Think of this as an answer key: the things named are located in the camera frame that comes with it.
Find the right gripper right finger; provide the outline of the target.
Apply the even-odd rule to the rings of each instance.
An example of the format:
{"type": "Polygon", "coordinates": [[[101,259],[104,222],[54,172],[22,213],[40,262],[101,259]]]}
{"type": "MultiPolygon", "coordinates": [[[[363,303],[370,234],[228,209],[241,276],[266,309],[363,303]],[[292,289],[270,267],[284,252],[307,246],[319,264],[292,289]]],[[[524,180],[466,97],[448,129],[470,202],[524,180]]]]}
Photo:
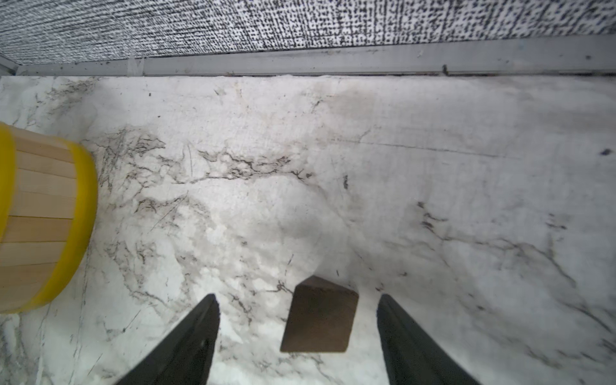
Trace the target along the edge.
{"type": "Polygon", "coordinates": [[[479,384],[393,297],[382,295],[376,314],[390,384],[479,384]]]}

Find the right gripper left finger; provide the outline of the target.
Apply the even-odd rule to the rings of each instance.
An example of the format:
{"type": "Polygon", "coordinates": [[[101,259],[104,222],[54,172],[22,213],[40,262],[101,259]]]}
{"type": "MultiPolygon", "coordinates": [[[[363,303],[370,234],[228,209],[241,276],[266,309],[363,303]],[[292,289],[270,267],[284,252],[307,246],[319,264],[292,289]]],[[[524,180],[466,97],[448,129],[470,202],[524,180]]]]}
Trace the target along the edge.
{"type": "Polygon", "coordinates": [[[206,384],[220,325],[209,294],[119,384],[206,384]]]}

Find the brown triangular wood block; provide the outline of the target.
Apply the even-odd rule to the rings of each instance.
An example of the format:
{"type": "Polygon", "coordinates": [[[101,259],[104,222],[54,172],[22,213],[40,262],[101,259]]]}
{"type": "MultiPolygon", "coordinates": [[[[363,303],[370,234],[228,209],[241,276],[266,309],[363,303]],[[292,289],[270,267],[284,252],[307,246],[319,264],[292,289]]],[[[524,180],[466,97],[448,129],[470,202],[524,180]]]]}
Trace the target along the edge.
{"type": "Polygon", "coordinates": [[[351,338],[359,294],[318,276],[298,284],[280,351],[343,353],[351,338]]]}

